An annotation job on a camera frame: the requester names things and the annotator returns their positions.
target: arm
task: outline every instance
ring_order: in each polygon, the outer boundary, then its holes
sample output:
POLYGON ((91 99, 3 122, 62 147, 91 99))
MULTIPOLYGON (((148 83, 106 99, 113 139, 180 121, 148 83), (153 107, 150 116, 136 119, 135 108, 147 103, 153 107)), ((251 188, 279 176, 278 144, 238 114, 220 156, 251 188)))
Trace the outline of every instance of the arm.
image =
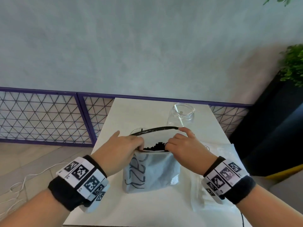
MULTIPOLYGON (((143 149, 142 137, 121 136, 119 131, 102 145, 91 157, 102 167, 107 176, 122 170, 129 162, 136 148, 143 149)), ((3 221, 0 227, 61 227, 70 211, 59 203, 50 190, 36 195, 3 221)))
MULTIPOLYGON (((200 175, 210 168, 217 157, 201 144, 188 128, 182 127, 187 137, 176 134, 165 149, 171 151, 179 163, 200 175)), ((253 227, 303 226, 303 215, 256 185, 237 205, 253 227)))

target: frosted plastic bag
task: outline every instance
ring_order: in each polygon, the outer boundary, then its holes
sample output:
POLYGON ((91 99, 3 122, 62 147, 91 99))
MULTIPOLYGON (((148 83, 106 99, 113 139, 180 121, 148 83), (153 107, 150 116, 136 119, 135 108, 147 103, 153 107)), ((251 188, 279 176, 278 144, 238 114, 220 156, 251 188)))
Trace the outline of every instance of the frosted plastic bag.
MULTIPOLYGON (((222 156, 226 159, 233 160, 242 169, 243 166, 233 144, 213 144, 203 142, 204 146, 216 156, 222 156)), ((226 198, 220 201, 220 204, 210 196, 202 185, 203 176, 190 172, 191 177, 191 206, 193 211, 200 212, 203 210, 229 210, 238 212, 237 207, 226 198)))
POLYGON ((176 133, 178 130, 169 129, 140 135, 145 150, 136 151, 123 169, 122 187, 126 193, 157 190, 179 182, 180 164, 164 150, 165 143, 176 133))

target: table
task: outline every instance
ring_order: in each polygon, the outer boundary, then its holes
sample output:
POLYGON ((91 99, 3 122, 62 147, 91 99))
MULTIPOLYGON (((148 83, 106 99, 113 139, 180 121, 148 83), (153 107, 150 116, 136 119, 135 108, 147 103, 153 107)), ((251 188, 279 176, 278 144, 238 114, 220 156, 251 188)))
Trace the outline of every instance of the table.
MULTIPOLYGON (((168 113, 175 103, 115 98, 100 132, 95 152, 117 130, 127 136, 139 127, 166 126, 168 113)), ((230 143, 208 105, 191 104, 195 120, 191 129, 200 141, 230 143)), ((240 211, 195 213, 190 204, 189 171, 181 168, 180 183, 156 191, 126 194, 122 190, 122 171, 108 177, 111 185, 101 205, 93 213, 72 211, 64 225, 95 226, 242 226, 240 211)), ((245 227, 251 226, 244 220, 245 227)))

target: wristband with fiducial markers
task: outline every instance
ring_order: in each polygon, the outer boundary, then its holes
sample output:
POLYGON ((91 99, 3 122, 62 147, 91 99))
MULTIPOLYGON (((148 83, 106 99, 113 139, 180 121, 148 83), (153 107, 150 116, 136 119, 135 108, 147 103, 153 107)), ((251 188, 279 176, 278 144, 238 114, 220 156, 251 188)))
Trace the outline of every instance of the wristband with fiducial markers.
POLYGON ((92 212, 109 187, 105 172, 89 155, 77 157, 56 175, 48 188, 69 211, 81 206, 83 211, 92 212))
POLYGON ((233 204, 239 203, 255 187, 255 181, 234 161, 221 156, 203 175, 203 187, 219 203, 227 198, 233 204))

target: black planter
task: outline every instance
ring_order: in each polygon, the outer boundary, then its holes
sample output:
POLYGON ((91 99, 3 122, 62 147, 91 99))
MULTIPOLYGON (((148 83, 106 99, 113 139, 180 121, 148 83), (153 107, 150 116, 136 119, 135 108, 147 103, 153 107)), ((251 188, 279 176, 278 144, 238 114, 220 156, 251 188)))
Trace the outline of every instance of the black planter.
POLYGON ((229 140, 251 175, 303 164, 303 87, 276 76, 229 140))

